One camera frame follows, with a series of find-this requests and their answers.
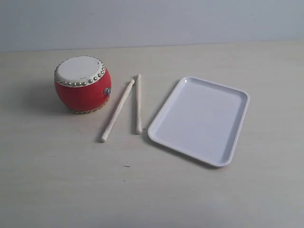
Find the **wooden drumstick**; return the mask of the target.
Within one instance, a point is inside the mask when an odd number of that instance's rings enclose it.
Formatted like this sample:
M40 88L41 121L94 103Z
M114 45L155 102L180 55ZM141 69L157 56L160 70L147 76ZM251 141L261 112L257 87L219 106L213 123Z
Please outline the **wooden drumstick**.
M136 79L136 133L142 133L142 113L141 113L141 74L137 74Z
M130 91L131 91L134 83L135 83L135 80L132 79L129 82L128 86L126 87L126 89L125 89L125 91L124 91L121 99L119 100L119 103L118 103L118 105L117 105L117 107L116 107L116 109L114 111L114 114L112 115L112 117L111 117L111 119L110 119L110 121L109 121L109 123L108 123L108 125L107 125L107 127L106 127L106 129L104 131L104 133L101 136L101 142L103 142L103 143L106 142L106 140L107 140L107 138L108 138L108 136L109 136L109 134L110 134L110 132L111 132L111 130L112 130L112 128L113 128L113 126L114 126L117 118L118 118L118 116L119 116L119 113L121 112L121 110L122 110L122 108L124 106L124 103L125 103L126 99L129 96L129 93L130 93Z

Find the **white plastic tray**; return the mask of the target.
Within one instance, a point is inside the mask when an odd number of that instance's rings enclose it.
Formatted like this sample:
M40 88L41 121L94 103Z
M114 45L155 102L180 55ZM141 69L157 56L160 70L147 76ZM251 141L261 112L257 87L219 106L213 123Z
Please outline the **white plastic tray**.
M149 138L210 166L232 161L250 96L192 76L182 78L148 128Z

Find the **small red drum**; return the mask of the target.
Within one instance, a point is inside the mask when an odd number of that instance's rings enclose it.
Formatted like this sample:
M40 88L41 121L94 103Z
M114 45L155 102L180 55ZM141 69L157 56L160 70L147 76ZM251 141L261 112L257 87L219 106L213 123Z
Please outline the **small red drum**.
M63 104L74 113L90 113L110 98L111 76L103 61L78 56L61 62L54 71L54 85Z

